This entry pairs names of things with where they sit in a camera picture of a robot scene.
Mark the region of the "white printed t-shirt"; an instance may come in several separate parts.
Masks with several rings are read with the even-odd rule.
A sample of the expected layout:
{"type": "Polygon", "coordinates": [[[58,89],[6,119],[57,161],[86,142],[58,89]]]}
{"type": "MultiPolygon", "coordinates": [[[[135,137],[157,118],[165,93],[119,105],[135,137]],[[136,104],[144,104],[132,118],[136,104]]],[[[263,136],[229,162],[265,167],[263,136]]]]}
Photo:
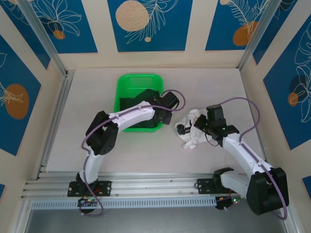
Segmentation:
{"type": "Polygon", "coordinates": [[[200,143],[207,142],[205,133],[194,127],[196,120],[200,115],[207,116],[205,109],[192,109],[180,121],[176,122],[174,131],[177,136],[185,142],[184,149],[193,149],[200,143]],[[191,126],[190,133],[179,135],[177,125],[182,124],[185,127],[191,126]]]}

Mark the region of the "dark green t-shirt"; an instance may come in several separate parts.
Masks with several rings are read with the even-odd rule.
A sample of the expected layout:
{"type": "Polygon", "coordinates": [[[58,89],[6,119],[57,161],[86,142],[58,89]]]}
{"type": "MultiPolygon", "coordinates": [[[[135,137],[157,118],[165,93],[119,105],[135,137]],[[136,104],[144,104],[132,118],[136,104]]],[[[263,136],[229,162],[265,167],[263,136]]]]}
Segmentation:
{"type": "MultiPolygon", "coordinates": [[[[136,95],[133,98],[130,97],[120,98],[120,111],[138,105],[142,101],[149,101],[149,100],[151,101],[150,105],[162,106],[160,102],[159,92],[152,89],[145,89],[143,92],[141,92],[140,94],[136,95]]],[[[155,119],[150,119],[139,122],[131,126],[130,128],[154,129],[159,125],[160,123],[157,122],[155,119]]]]}

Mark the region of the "green plastic basket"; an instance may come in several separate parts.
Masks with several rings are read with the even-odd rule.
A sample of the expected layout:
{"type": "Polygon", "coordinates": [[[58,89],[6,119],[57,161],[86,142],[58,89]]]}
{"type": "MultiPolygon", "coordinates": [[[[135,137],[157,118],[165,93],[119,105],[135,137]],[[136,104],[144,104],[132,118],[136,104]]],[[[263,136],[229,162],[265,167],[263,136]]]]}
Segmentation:
{"type": "Polygon", "coordinates": [[[121,108],[120,100],[124,98],[135,98],[145,89],[158,91],[160,95],[164,91],[162,78],[157,74],[125,74],[117,81],[114,112],[119,112],[127,107],[121,108]]]}

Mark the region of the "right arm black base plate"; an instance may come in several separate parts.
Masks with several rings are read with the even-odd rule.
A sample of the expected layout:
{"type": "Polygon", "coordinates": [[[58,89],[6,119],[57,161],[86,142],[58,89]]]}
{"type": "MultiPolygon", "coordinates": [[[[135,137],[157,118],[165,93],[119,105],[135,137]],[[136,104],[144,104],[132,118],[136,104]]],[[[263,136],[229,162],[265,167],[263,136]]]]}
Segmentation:
{"type": "Polygon", "coordinates": [[[198,190],[199,194],[235,194],[235,191],[232,191],[224,187],[216,187],[212,178],[210,179],[197,179],[194,184],[194,188],[198,190]]]}

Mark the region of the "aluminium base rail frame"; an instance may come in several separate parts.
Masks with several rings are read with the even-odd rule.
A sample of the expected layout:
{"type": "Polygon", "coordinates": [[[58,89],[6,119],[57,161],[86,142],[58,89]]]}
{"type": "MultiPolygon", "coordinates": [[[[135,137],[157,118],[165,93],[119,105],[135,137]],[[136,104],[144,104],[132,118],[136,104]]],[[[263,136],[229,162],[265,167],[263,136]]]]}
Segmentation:
{"type": "MultiPolygon", "coordinates": [[[[76,172],[40,172],[37,180],[26,181],[23,200],[66,198],[69,183],[76,172]]],[[[111,181],[110,198],[197,197],[198,179],[211,178],[206,173],[115,173],[101,172],[99,180],[111,181]]]]}

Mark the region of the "blue floral wall poster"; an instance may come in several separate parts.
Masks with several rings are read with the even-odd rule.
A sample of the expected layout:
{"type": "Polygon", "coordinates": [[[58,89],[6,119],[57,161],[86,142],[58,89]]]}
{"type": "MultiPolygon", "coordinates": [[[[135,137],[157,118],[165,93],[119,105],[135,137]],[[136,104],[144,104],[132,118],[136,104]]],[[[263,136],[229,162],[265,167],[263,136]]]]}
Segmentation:
{"type": "Polygon", "coordinates": [[[118,52],[184,51],[193,0],[107,0],[118,52]]]}
{"type": "Polygon", "coordinates": [[[259,64],[262,57],[266,53],[276,34],[282,27],[283,23],[287,19],[292,8],[295,6],[297,0],[281,0],[278,8],[276,9],[274,16],[272,17],[270,23],[268,24],[265,32],[263,33],[259,43],[257,44],[254,52],[253,58],[256,65],[259,64]]]}
{"type": "Polygon", "coordinates": [[[311,19],[263,79],[290,149],[311,139],[311,19]]]}
{"type": "Polygon", "coordinates": [[[0,35],[0,149],[17,156],[41,83],[0,35]]]}
{"type": "Polygon", "coordinates": [[[0,0],[0,6],[4,9],[15,27],[18,29],[27,44],[35,53],[43,67],[47,70],[51,58],[49,57],[41,42],[37,38],[36,34],[32,30],[29,22],[19,8],[16,0],[0,0]]]}
{"type": "Polygon", "coordinates": [[[243,50],[269,0],[218,0],[206,51],[243,50]]]}
{"type": "Polygon", "coordinates": [[[82,0],[30,0],[59,54],[97,53],[82,0]]]}

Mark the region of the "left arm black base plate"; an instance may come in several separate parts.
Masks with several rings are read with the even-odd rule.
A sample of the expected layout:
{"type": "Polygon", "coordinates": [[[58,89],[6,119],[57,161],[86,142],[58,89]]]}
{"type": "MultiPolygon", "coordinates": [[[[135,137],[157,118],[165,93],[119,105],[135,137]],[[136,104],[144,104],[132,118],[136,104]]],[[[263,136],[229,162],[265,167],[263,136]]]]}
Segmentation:
{"type": "MultiPolygon", "coordinates": [[[[109,197],[111,191],[111,181],[95,181],[89,184],[90,189],[97,197],[109,197]]],[[[67,192],[68,197],[91,197],[92,194],[84,182],[70,182],[67,192]]]]}

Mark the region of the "aluminium corner post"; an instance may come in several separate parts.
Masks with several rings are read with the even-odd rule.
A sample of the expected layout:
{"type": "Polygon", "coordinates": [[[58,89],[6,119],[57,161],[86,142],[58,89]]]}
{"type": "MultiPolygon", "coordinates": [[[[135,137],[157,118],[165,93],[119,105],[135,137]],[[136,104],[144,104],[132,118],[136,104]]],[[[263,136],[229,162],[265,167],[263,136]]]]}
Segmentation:
{"type": "Polygon", "coordinates": [[[45,51],[51,58],[53,64],[58,69],[58,71],[61,73],[61,75],[63,77],[66,77],[67,69],[65,68],[63,62],[61,61],[54,44],[52,43],[50,37],[48,36],[46,30],[44,29],[44,26],[39,20],[31,4],[28,2],[28,0],[16,0],[16,1],[17,1],[17,4],[20,10],[22,11],[23,15],[27,19],[32,30],[34,31],[36,37],[39,39],[45,51]]]}
{"type": "Polygon", "coordinates": [[[274,16],[275,11],[279,7],[281,0],[269,0],[266,9],[264,10],[253,35],[251,36],[248,45],[246,46],[244,53],[237,66],[238,70],[242,72],[246,66],[248,60],[251,58],[255,48],[257,47],[260,39],[262,38],[266,28],[268,27],[271,19],[274,16]]]}

